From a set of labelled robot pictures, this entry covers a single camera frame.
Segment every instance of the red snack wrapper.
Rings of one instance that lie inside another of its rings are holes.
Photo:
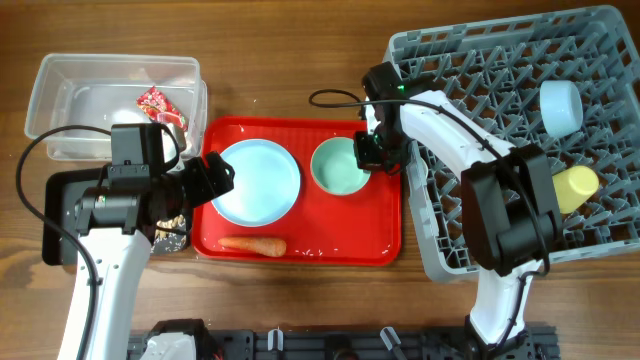
[[[175,124],[183,131],[187,131],[187,119],[155,86],[142,94],[136,102],[151,121]]]

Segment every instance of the wooden table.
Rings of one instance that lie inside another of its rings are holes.
[[[179,4],[0,7],[0,359],[54,359],[73,276],[40,258],[42,224],[21,205],[14,169],[27,145],[27,104],[51,52],[193,56],[209,86],[210,120],[223,114],[355,118],[311,108],[326,87],[359,89],[389,37],[418,29],[527,15],[596,1],[212,1]],[[636,1],[612,1],[636,39]],[[42,208],[54,172],[95,164],[55,163],[37,149],[25,169],[28,197]],[[189,249],[147,266],[133,329],[202,318],[213,329],[268,330],[462,325],[475,283],[430,282],[405,202],[404,247],[384,268],[209,261]],[[640,357],[640,253],[553,266],[536,281],[528,321],[558,327],[565,359]]]

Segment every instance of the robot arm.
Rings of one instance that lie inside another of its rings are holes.
[[[89,274],[78,256],[71,308],[58,356],[75,359],[87,316],[94,316],[86,359],[125,359],[138,283],[149,260],[155,224],[174,218],[233,189],[234,172],[215,152],[186,161],[182,171],[167,171],[161,125],[112,128],[109,186],[88,188],[75,209],[76,231],[98,270],[98,301],[88,314]],[[149,349],[176,359],[201,357],[189,334],[162,334]]]
[[[370,100],[411,99],[442,108],[487,140],[523,185],[545,246],[551,246],[559,235],[561,218],[551,171],[541,149],[533,144],[516,148],[489,134],[459,112],[443,92],[431,91],[424,83],[403,83],[390,63],[372,68],[363,85]],[[512,184],[511,174],[468,131],[436,110],[395,102],[367,105],[363,113],[368,124],[376,127],[354,136],[361,168],[387,173],[401,169],[409,159],[404,155],[407,144],[417,140],[460,180],[463,233],[471,255],[481,266],[476,304],[465,326],[469,358],[492,358],[521,345],[525,333],[522,314],[531,285],[531,277],[523,282],[522,275],[536,271],[544,254],[523,199],[505,204],[503,190]],[[511,327],[514,313],[517,316]],[[507,331],[506,341],[497,349]]]

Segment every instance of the plastic storage bin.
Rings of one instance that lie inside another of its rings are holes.
[[[50,54],[36,78],[25,124],[35,139],[64,125],[110,129],[114,124],[149,122],[136,100],[155,85],[187,118],[183,157],[200,154],[207,123],[207,89],[194,58],[145,55]],[[48,138],[55,160],[109,160],[110,139],[75,130]]]

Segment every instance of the gray dish rack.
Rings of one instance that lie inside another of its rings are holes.
[[[616,8],[398,33],[384,61],[392,62],[403,79],[432,80],[492,134],[517,146],[539,145],[554,174],[573,165],[597,172],[600,189],[564,217],[552,262],[640,250],[640,59]],[[539,108],[545,80],[576,83],[584,110],[581,131],[561,139],[546,134]],[[417,157],[426,161],[427,174]],[[478,266],[462,236],[458,180],[415,142],[407,174],[427,276],[438,282],[474,277]]]

